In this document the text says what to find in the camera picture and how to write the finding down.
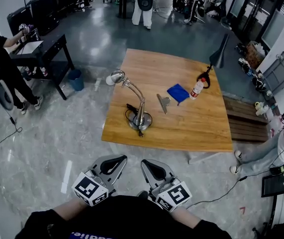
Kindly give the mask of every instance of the person's arm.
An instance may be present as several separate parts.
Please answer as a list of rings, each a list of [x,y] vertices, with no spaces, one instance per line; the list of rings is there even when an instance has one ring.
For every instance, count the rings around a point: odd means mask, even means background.
[[[29,27],[20,31],[13,38],[7,38],[6,42],[3,45],[3,48],[12,47],[13,45],[15,45],[20,40],[21,37],[23,37],[27,33],[29,33]]]
[[[201,221],[200,218],[196,217],[195,215],[187,211],[185,207],[177,208],[176,210],[171,212],[171,215],[174,220],[184,224],[187,227],[190,227],[191,229],[196,227],[198,223]]]
[[[88,205],[85,202],[83,202],[79,198],[74,198],[62,205],[53,208],[53,210],[65,221],[68,221],[77,216],[86,207],[88,207]]]

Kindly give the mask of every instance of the desk lamp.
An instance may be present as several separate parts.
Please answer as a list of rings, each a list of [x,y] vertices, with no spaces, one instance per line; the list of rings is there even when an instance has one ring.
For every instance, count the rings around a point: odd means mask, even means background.
[[[208,89],[210,87],[209,72],[210,70],[212,70],[212,66],[216,68],[223,68],[223,53],[225,51],[228,38],[229,38],[229,34],[225,34],[219,49],[209,57],[210,66],[208,66],[207,71],[197,77],[197,81],[201,78],[206,79],[208,86],[204,87],[204,89]]]
[[[138,96],[140,100],[140,106],[138,110],[133,109],[133,107],[130,106],[130,114],[127,119],[129,121],[130,127],[134,130],[139,131],[139,135],[143,136],[141,131],[146,130],[152,124],[152,117],[150,116],[150,114],[144,112],[145,97],[143,96],[140,89],[135,84],[130,82],[127,77],[125,77],[125,73],[121,70],[114,71],[106,78],[106,83],[108,85],[114,85],[121,82],[123,82],[122,88],[124,86],[127,86]]]

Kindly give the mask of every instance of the black cable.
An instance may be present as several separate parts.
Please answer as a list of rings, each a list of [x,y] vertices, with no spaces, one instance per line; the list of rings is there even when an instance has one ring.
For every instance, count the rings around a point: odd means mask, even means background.
[[[10,134],[10,135],[8,135],[6,138],[4,138],[3,140],[1,140],[0,141],[0,144],[3,142],[3,141],[5,141],[6,139],[8,139],[9,137],[11,137],[11,136],[13,136],[15,133],[21,133],[22,132],[22,127],[19,127],[19,128],[17,128],[16,127],[16,124],[15,124],[15,122],[14,122],[14,120],[13,120],[13,118],[10,116],[10,121],[11,121],[11,123],[14,125],[14,128],[15,128],[15,132],[13,132],[12,134]]]
[[[273,165],[273,163],[276,161],[276,159],[277,159],[278,157],[280,157],[280,155],[281,155],[283,152],[284,152],[284,150],[281,151],[281,153],[275,158],[275,160],[271,163],[271,165],[269,166],[269,168]],[[267,173],[267,172],[269,172],[269,171],[270,171],[270,170],[267,170],[267,171],[264,171],[264,172],[261,172],[261,173],[258,173],[258,174],[253,174],[253,175],[244,176],[244,177],[242,177],[241,179],[239,179],[238,181],[236,181],[236,183],[232,186],[232,188],[231,188],[230,190],[228,190],[228,192],[227,192],[226,194],[222,195],[221,197],[219,197],[219,198],[217,198],[217,199],[214,199],[214,200],[211,200],[211,201],[200,201],[200,202],[197,202],[197,203],[195,203],[195,204],[192,204],[192,205],[188,206],[188,207],[187,207],[187,210],[188,210],[190,207],[195,206],[195,205],[198,205],[198,204],[200,204],[200,203],[211,203],[211,202],[215,202],[215,201],[217,201],[217,200],[223,198],[224,196],[227,196],[227,195],[229,194],[229,192],[230,192],[231,190],[233,190],[233,188],[237,185],[238,182],[243,181],[243,180],[247,179],[248,177],[258,176],[258,175],[260,175],[260,174]]]

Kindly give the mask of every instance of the lamp base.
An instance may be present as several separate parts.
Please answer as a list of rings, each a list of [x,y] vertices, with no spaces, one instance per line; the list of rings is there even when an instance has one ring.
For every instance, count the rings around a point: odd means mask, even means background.
[[[134,112],[130,112],[128,115],[129,119],[129,126],[134,129],[138,130],[138,127],[136,126],[138,124],[137,122],[137,116],[134,114]],[[150,125],[152,124],[152,117],[148,113],[144,113],[144,123],[143,125],[139,126],[139,129],[141,131],[145,131]]]

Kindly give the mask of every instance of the trash bin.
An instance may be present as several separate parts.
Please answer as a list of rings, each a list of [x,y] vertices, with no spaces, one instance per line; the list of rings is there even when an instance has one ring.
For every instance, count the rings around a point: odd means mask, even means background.
[[[83,76],[80,70],[72,70],[68,74],[68,80],[75,91],[81,91],[84,88]]]

